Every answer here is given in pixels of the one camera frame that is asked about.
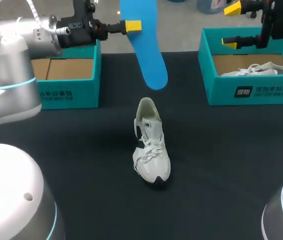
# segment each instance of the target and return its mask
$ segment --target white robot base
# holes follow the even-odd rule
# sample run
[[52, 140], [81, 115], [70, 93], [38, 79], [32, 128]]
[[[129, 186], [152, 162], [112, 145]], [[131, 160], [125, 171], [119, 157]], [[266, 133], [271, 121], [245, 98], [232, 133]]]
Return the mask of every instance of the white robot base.
[[0, 240], [65, 240], [64, 223], [34, 159], [0, 144]]

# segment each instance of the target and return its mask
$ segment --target white sneaker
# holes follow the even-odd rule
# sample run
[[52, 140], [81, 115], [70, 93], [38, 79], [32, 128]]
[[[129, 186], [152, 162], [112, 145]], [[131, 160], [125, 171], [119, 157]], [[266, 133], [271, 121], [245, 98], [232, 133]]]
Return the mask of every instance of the white sneaker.
[[147, 182], [160, 184], [171, 174], [162, 120], [152, 99], [143, 98], [134, 120], [138, 144], [132, 155], [134, 169]]
[[258, 64], [252, 64], [247, 69], [239, 68], [239, 71], [232, 71], [224, 73], [222, 77], [232, 77], [232, 76], [255, 76], [255, 75], [277, 75], [278, 72], [275, 69], [267, 68], [261, 69], [261, 66]]
[[267, 63], [265, 63], [263, 65], [260, 65], [259, 69], [261, 71], [267, 71], [267, 70], [273, 69], [273, 70], [277, 71], [277, 73], [279, 75], [283, 74], [283, 66], [276, 65], [276, 64], [272, 63], [271, 61], [267, 62]]

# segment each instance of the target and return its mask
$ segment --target logo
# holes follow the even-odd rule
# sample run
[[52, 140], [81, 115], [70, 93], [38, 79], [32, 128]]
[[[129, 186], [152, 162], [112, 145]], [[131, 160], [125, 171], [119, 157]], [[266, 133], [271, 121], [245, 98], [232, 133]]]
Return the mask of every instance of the logo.
[[68, 24], [69, 29], [81, 29], [83, 27], [83, 22], [72, 22]]
[[249, 98], [252, 91], [252, 86], [238, 86], [234, 98]]

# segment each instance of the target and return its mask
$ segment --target black tabletop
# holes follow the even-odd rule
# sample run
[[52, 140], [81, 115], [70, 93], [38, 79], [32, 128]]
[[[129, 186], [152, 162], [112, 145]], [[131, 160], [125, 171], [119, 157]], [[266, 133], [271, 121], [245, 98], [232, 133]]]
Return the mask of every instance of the black tabletop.
[[[283, 184], [283, 105], [209, 106], [197, 52], [163, 57], [168, 85], [152, 91], [134, 54], [104, 54], [99, 108], [42, 111], [0, 126], [0, 143], [36, 160], [68, 240], [262, 240], [264, 206]], [[143, 97], [163, 121], [166, 190], [133, 168]]]

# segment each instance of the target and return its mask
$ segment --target cardboard box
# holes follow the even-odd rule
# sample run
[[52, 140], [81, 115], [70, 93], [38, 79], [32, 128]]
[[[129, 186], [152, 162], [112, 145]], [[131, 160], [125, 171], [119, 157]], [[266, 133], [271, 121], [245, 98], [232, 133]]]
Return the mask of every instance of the cardboard box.
[[101, 78], [100, 42], [64, 50], [60, 57], [32, 61], [42, 109], [97, 108]]
[[283, 66], [283, 39], [270, 40], [267, 48], [232, 49], [222, 38], [256, 36], [260, 27], [204, 28], [198, 60], [210, 105], [283, 104], [283, 75], [221, 76], [252, 64], [273, 62]]

